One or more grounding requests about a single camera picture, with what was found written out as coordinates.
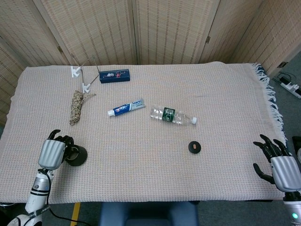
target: robot finger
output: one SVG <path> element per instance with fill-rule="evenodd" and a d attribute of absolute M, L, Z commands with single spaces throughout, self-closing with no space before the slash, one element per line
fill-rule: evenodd
<path fill-rule="evenodd" d="M 273 157 L 272 154 L 270 153 L 269 149 L 266 147 L 265 144 L 260 143 L 260 142 L 253 142 L 256 146 L 260 147 L 265 155 L 265 157 L 268 159 L 269 162 L 271 162 L 271 158 Z"/>
<path fill-rule="evenodd" d="M 62 141 L 62 136 L 58 136 L 57 138 L 55 138 L 55 140 L 57 140 L 57 141 Z"/>
<path fill-rule="evenodd" d="M 253 167 L 255 172 L 261 179 L 264 179 L 273 185 L 275 184 L 274 178 L 270 175 L 264 174 L 256 163 L 253 163 Z"/>
<path fill-rule="evenodd" d="M 69 136 L 64 136 L 62 141 L 66 144 L 66 145 L 74 145 L 74 141 L 72 137 Z"/>
<path fill-rule="evenodd" d="M 289 152 L 287 151 L 285 145 L 279 141 L 279 140 L 276 140 L 276 139 L 273 139 L 274 143 L 277 144 L 279 147 L 280 147 L 280 150 L 282 152 L 282 155 L 284 156 L 290 156 Z"/>
<path fill-rule="evenodd" d="M 266 137 L 263 134 L 260 134 L 260 137 L 265 141 L 266 146 L 273 157 L 277 157 L 281 155 L 280 150 L 275 149 L 276 146 L 272 143 L 272 141 L 268 137 Z"/>
<path fill-rule="evenodd" d="M 50 133 L 50 135 L 49 135 L 49 137 L 48 137 L 48 140 L 53 140 L 53 139 L 55 138 L 55 135 L 56 135 L 57 133 L 59 133 L 59 132 L 61 132 L 60 129 L 55 129 L 55 130 L 53 130 L 53 131 Z"/>

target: blue box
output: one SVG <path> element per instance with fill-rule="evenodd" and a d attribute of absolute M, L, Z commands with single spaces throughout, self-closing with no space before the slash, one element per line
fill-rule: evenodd
<path fill-rule="evenodd" d="M 101 83 L 130 81 L 130 71 L 128 69 L 99 72 Z"/>

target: beige tablecloth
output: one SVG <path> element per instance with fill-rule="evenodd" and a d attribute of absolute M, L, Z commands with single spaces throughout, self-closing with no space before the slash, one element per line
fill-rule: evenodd
<path fill-rule="evenodd" d="M 26 202 L 44 140 L 54 129 L 88 151 L 86 163 L 55 171 L 51 203 L 87 201 L 186 201 L 279 199 L 252 164 L 270 173 L 259 134 L 284 141 L 271 110 L 268 78 L 252 64 L 110 65 L 130 70 L 131 81 L 91 86 L 95 97 L 80 121 L 69 125 L 71 98 L 81 89 L 70 66 L 26 68 L 12 98 L 0 141 L 0 202 Z M 84 66 L 85 82 L 97 75 Z M 146 108 L 117 117 L 107 111 L 143 98 Z M 179 127 L 150 118 L 153 105 L 196 116 Z M 190 141 L 202 150 L 192 154 Z"/>

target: coiled rope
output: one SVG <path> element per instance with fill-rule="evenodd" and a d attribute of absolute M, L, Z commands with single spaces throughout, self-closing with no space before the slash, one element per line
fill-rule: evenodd
<path fill-rule="evenodd" d="M 70 125 L 74 125 L 80 120 L 81 107 L 83 106 L 83 102 L 86 98 L 95 96 L 96 94 L 90 94 L 84 96 L 83 93 L 79 91 L 75 91 L 72 98 L 71 103 L 71 115 L 70 115 Z"/>

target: toothpaste cap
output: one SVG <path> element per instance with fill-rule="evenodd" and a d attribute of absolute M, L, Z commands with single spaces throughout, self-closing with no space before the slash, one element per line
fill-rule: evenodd
<path fill-rule="evenodd" d="M 114 116 L 114 115 L 115 115 L 114 110 L 109 110 L 109 111 L 108 111 L 108 115 L 109 115 L 109 116 Z"/>
<path fill-rule="evenodd" d="M 193 117 L 192 120 L 191 120 L 191 123 L 192 123 L 192 124 L 196 124 L 196 123 L 197 123 L 197 118 L 196 118 L 196 117 Z"/>

